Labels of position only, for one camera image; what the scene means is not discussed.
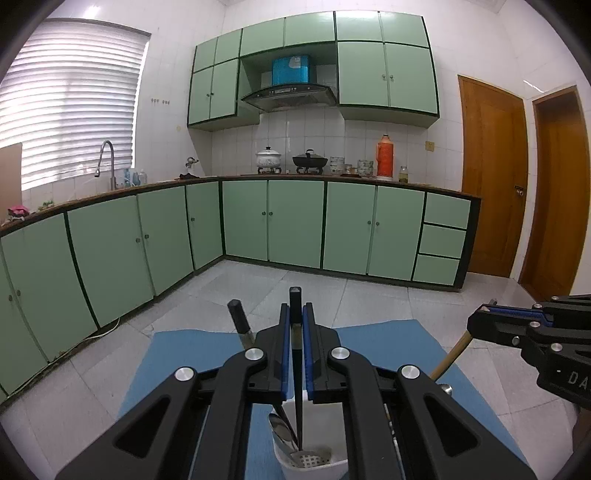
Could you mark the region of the light wooden chopstick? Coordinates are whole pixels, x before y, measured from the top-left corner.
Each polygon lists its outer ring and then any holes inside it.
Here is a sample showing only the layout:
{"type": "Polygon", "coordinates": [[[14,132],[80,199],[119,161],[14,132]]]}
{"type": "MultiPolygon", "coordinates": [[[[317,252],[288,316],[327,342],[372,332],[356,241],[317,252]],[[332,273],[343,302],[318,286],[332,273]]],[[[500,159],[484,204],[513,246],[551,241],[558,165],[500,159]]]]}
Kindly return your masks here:
{"type": "Polygon", "coordinates": [[[469,347],[473,340],[473,336],[465,331],[458,342],[446,355],[446,357],[440,362],[440,364],[432,371],[430,378],[433,381],[439,380],[456,362],[456,360],[462,355],[462,353],[469,347]]]}

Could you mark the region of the dark metal spoon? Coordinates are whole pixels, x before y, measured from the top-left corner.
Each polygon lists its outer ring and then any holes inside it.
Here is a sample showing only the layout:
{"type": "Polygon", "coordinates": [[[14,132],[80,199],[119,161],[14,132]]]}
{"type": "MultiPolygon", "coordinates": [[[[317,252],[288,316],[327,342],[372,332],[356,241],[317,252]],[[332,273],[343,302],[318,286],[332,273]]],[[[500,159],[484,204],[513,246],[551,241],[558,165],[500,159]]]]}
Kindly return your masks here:
{"type": "Polygon", "coordinates": [[[290,461],[301,468],[301,462],[296,456],[296,444],[294,443],[294,436],[290,431],[290,427],[283,421],[276,413],[269,414],[270,428],[273,430],[273,438],[276,439],[276,444],[279,445],[280,450],[284,455],[290,458],[290,461]]]}

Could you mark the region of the black chopstick gold band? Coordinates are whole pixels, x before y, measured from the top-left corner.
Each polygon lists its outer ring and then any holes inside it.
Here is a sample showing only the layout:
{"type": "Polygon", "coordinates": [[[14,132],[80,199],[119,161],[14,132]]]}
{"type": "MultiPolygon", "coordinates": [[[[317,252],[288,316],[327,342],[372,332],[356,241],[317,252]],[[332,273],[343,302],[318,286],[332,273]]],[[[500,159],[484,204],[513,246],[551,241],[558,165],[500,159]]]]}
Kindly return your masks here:
{"type": "Polygon", "coordinates": [[[245,311],[242,307],[242,302],[238,299],[232,299],[228,302],[228,311],[232,322],[235,324],[235,330],[238,334],[242,348],[249,350],[254,347],[256,342],[256,336],[252,332],[252,328],[249,326],[249,321],[246,318],[245,311]]]}
{"type": "Polygon", "coordinates": [[[297,449],[303,447],[303,308],[301,287],[290,287],[290,338],[294,371],[294,413],[297,424],[297,449]]]}

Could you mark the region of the green lower kitchen cabinets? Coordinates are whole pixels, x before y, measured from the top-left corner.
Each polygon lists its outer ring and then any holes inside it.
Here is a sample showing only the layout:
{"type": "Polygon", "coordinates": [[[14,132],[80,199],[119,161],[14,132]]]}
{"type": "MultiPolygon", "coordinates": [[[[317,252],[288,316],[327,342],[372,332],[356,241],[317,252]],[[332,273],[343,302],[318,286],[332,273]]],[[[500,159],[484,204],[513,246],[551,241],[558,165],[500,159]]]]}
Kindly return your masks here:
{"type": "Polygon", "coordinates": [[[1,394],[222,258],[460,289],[477,197],[296,176],[176,180],[1,230],[1,394]]]}

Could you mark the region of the green kitchen cabinets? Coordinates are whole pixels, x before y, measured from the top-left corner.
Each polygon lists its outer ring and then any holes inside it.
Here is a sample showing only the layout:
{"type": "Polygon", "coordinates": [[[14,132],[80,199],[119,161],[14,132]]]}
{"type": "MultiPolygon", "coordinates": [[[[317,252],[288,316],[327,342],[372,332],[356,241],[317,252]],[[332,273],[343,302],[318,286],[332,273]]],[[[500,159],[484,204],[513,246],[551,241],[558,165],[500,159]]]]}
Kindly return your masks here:
{"type": "Polygon", "coordinates": [[[308,55],[314,84],[329,86],[349,120],[428,128],[440,117],[431,44],[422,17],[325,11],[280,17],[224,33],[195,48],[187,125],[217,131],[259,123],[242,101],[273,86],[274,59],[308,55]]]}
{"type": "Polygon", "coordinates": [[[176,180],[1,230],[1,394],[222,258],[460,289],[477,197],[296,176],[176,180]]]}

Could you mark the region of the green upper kitchen cabinets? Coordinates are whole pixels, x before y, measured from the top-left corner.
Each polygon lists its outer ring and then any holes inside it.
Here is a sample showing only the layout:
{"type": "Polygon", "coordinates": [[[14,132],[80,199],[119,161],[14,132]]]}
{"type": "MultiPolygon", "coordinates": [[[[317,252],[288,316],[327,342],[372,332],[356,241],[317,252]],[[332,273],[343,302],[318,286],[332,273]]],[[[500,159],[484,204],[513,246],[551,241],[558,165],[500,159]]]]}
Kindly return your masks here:
{"type": "Polygon", "coordinates": [[[349,120],[428,128],[440,117],[431,44],[422,17],[325,11],[280,17],[224,33],[195,48],[187,125],[217,131],[259,123],[242,101],[273,86],[274,59],[308,55],[314,84],[329,86],[349,120]]]}

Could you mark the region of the wooden door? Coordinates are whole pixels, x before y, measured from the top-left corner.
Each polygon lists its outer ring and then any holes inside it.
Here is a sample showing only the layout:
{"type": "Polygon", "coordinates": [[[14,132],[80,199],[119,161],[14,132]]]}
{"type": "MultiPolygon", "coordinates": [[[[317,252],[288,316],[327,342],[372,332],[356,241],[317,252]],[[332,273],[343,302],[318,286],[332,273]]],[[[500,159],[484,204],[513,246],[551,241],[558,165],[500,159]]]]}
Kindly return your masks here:
{"type": "Polygon", "coordinates": [[[528,136],[524,102],[461,76],[464,160],[462,191],[481,199],[469,270],[508,277],[525,214],[528,136]]]}
{"type": "Polygon", "coordinates": [[[519,283],[537,301],[571,293],[587,234],[590,153],[577,88],[533,102],[537,182],[519,283]]]}

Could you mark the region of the blue table cloth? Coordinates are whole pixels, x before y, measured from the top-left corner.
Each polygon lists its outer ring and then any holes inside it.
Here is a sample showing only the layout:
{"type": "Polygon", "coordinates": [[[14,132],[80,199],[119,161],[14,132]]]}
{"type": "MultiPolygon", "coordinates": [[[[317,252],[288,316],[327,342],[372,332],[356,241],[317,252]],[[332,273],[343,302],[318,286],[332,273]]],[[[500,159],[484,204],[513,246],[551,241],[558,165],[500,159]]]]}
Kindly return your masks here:
{"type": "MultiPolygon", "coordinates": [[[[396,371],[403,365],[414,364],[429,371],[446,356],[439,342],[414,319],[342,327],[338,332],[342,345],[362,354],[372,364],[388,370],[396,371]]],[[[235,333],[192,329],[155,333],[126,393],[119,415],[124,416],[177,369],[190,367],[197,373],[211,370],[221,367],[239,351],[242,351],[242,344],[235,333]]],[[[453,398],[463,408],[515,455],[520,459],[525,458],[494,410],[459,367],[451,367],[443,376],[443,382],[453,387],[453,398]]],[[[252,408],[245,469],[247,479],[284,477],[273,452],[273,440],[267,422],[269,413],[269,405],[252,408]]]]}

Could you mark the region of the white plastic utensil holder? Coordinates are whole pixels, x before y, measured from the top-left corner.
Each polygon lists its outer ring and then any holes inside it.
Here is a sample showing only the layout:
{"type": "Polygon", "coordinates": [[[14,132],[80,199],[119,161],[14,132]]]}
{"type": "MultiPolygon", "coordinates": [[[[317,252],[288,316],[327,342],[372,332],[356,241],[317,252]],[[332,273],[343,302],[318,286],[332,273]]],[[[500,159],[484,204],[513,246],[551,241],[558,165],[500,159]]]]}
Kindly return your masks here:
{"type": "Polygon", "coordinates": [[[303,451],[301,468],[284,455],[273,438],[273,450],[284,479],[348,479],[346,434],[342,405],[315,404],[303,392],[303,451]]]}

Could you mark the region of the orange thermos flask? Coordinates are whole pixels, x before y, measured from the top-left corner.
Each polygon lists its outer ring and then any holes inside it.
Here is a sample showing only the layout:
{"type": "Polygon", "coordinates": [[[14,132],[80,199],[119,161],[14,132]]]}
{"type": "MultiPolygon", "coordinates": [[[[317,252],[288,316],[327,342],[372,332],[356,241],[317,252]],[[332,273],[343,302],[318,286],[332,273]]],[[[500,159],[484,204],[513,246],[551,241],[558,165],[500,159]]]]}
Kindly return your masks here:
{"type": "Polygon", "coordinates": [[[377,176],[394,177],[394,142],[388,134],[382,136],[376,146],[377,176]]]}

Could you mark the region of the black wok on stove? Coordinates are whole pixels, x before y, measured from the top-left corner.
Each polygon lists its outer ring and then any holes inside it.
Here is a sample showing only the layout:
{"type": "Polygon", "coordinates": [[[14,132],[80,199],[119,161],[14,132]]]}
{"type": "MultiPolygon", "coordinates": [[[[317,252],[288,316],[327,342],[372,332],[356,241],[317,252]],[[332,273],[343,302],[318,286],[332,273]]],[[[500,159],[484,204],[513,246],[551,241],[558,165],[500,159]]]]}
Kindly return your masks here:
{"type": "Polygon", "coordinates": [[[308,149],[303,154],[293,157],[297,174],[322,175],[328,159],[318,155],[314,150],[308,149]]]}

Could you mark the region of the white cooking pot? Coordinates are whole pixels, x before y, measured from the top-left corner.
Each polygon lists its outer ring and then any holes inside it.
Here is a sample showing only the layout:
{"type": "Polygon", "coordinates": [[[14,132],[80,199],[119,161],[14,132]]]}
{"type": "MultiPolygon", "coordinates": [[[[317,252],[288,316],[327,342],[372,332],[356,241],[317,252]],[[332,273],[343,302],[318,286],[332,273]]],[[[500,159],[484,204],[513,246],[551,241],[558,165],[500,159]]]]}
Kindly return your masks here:
{"type": "Polygon", "coordinates": [[[266,146],[265,150],[256,153],[256,170],[259,174],[280,174],[281,154],[266,146]]]}

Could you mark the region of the black range hood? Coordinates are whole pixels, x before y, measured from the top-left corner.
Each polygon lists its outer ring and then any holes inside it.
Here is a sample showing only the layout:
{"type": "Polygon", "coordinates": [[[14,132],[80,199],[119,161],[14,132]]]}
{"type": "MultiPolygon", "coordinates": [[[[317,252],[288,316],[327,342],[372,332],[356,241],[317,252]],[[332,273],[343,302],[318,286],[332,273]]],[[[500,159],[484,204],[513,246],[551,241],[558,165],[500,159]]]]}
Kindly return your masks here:
{"type": "Polygon", "coordinates": [[[246,95],[242,101],[266,113],[311,105],[335,106],[337,104],[337,98],[329,86],[314,83],[270,86],[246,95]]]}

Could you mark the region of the cardboard box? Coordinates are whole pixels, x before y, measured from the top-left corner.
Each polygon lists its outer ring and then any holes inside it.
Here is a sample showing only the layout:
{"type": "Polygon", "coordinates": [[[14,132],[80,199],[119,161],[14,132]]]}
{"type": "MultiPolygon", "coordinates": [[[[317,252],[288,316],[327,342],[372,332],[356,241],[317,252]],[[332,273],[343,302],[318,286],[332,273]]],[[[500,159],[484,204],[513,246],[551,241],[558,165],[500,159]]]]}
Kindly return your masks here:
{"type": "Polygon", "coordinates": [[[4,222],[8,209],[22,204],[21,190],[22,144],[0,149],[0,216],[4,222]]]}

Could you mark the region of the white window blinds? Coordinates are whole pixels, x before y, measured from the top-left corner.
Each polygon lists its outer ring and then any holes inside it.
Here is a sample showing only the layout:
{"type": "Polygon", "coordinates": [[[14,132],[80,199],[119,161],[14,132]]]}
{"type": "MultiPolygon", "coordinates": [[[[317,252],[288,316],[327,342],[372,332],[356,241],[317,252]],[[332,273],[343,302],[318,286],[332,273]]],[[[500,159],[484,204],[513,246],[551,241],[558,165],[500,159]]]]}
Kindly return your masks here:
{"type": "Polygon", "coordinates": [[[22,190],[133,165],[149,39],[90,20],[37,27],[1,82],[1,144],[22,144],[22,190]]]}

